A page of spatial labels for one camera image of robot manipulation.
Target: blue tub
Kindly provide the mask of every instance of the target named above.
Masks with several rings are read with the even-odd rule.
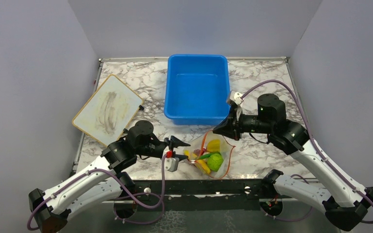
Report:
[[[176,54],[168,59],[164,114],[177,125],[218,125],[229,105],[228,63],[221,55]]]

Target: gray wall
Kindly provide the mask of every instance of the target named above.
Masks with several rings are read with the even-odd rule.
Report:
[[[0,232],[26,232],[28,193],[68,177],[97,63],[66,0],[0,0]]]
[[[373,1],[323,0],[290,68],[321,146],[373,186]]]
[[[291,56],[321,0],[69,0],[99,57]]]

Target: gray floor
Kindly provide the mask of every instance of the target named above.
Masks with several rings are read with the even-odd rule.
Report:
[[[261,211],[168,211],[159,222],[147,226],[114,221],[112,203],[102,203],[72,219],[62,233],[298,233],[298,232],[340,232],[328,222],[325,216],[314,210],[307,219],[294,222],[279,222],[262,214]],[[280,215],[297,218],[308,211],[308,206],[297,201],[285,202]],[[147,221],[159,215],[158,212],[135,213],[131,220]]]

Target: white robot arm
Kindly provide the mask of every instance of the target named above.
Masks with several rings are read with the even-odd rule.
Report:
[[[179,161],[187,158],[176,154],[173,149],[189,146],[174,136],[159,141],[153,134],[153,125],[146,120],[138,121],[127,135],[108,145],[91,164],[59,185],[42,191],[29,193],[30,210],[28,229],[40,229],[43,233],[61,230],[69,219],[83,210],[104,200],[127,196],[124,190],[135,193],[135,183],[124,169],[135,164],[137,155],[163,158],[168,171],[177,169]],[[30,227],[35,218],[38,227]]]
[[[367,209],[373,206],[373,187],[364,187],[352,179],[310,138],[301,124],[288,120],[285,104],[276,95],[258,97],[258,115],[242,113],[243,97],[234,91],[230,93],[227,100],[230,112],[213,133],[234,140],[239,140],[242,133],[265,133],[268,143],[304,165],[326,188],[316,188],[274,169],[263,178],[264,194],[281,194],[305,202],[344,231],[360,223]]]

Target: red button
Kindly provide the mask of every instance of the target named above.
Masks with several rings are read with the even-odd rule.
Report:
[[[170,150],[167,152],[167,158],[171,158],[171,157],[172,157],[172,151]]]

